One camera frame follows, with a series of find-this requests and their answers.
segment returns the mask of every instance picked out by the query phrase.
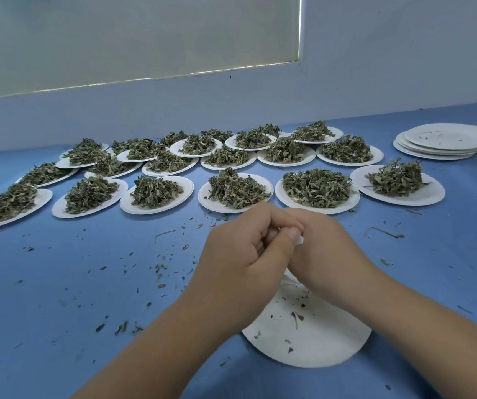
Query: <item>blue tabletop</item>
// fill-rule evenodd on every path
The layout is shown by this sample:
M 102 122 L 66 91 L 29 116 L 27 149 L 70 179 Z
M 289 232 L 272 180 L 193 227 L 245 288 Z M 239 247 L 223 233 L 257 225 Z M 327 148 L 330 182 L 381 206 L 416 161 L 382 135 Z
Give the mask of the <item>blue tabletop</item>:
M 387 163 L 400 156 L 411 159 L 392 146 L 399 132 L 432 122 L 477 124 L 477 104 L 328 124 L 346 134 L 364 136 L 385 153 L 382 162 Z M 67 149 L 0 153 L 0 192 L 34 164 L 55 161 Z M 355 213 L 335 218 L 382 270 L 477 322 L 477 154 L 467 160 L 423 160 L 422 164 L 424 172 L 445 187 L 442 202 L 416 208 L 419 214 L 414 214 L 362 196 Z M 297 169 L 313 167 L 351 172 L 318 159 Z M 258 161 L 241 172 L 260 174 L 274 185 L 285 173 Z M 132 187 L 140 174 L 137 170 L 123 179 Z M 54 196 L 45 207 L 0 227 L 0 399 L 66 398 L 131 341 L 129 331 L 114 334 L 121 323 L 129 320 L 129 329 L 134 321 L 146 325 L 181 294 L 211 226 L 224 219 L 203 209 L 196 196 L 215 173 L 198 164 L 182 175 L 194 182 L 193 196 L 162 214 L 130 216 L 116 204 L 80 219 L 53 217 L 52 206 L 82 178 L 81 171 L 49 187 Z M 281 206 L 275 197 L 271 202 Z M 372 226 L 406 237 L 394 239 L 372 231 L 368 238 L 364 234 Z M 175 231 L 155 237 L 171 230 Z M 381 258 L 393 265 L 386 267 Z M 159 281 L 166 287 L 161 289 L 152 269 L 159 263 L 167 264 Z M 102 323 L 106 326 L 96 333 Z M 372 333 L 353 358 L 322 369 L 279 364 L 242 335 L 234 336 L 209 358 L 182 397 L 408 399 L 433 395 L 400 354 Z

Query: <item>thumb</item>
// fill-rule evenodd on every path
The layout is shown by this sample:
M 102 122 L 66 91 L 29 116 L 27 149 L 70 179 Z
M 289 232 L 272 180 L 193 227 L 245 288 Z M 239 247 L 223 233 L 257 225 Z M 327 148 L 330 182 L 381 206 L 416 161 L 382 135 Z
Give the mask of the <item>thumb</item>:
M 255 262 L 255 266 L 283 274 L 299 239 L 300 231 L 297 228 L 283 228 Z

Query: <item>forearm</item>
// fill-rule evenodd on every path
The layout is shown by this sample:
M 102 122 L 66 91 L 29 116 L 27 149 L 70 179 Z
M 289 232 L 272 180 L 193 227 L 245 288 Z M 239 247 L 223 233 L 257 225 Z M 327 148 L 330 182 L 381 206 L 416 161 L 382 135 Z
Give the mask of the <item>forearm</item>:
M 225 339 L 210 314 L 182 296 L 73 399 L 177 398 Z
M 388 338 L 445 398 L 477 399 L 477 324 L 386 275 L 348 310 Z

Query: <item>left hand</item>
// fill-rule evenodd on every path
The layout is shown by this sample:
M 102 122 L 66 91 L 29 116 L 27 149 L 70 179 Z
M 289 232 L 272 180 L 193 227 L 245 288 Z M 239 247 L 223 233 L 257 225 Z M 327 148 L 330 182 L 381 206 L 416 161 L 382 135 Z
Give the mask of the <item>left hand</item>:
M 269 203 L 213 228 L 182 298 L 204 308 L 226 338 L 240 332 L 274 297 L 302 231 Z

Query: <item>hand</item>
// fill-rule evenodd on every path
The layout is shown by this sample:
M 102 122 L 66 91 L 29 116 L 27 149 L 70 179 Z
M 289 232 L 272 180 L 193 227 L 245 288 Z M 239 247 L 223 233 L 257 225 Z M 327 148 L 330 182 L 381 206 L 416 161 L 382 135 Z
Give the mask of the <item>hand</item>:
M 206 308 L 227 337 L 238 333 L 274 297 L 302 230 L 269 203 L 213 228 L 182 298 Z
M 285 211 L 305 227 L 288 269 L 315 295 L 349 310 L 359 305 L 360 293 L 385 277 L 338 221 L 301 208 Z

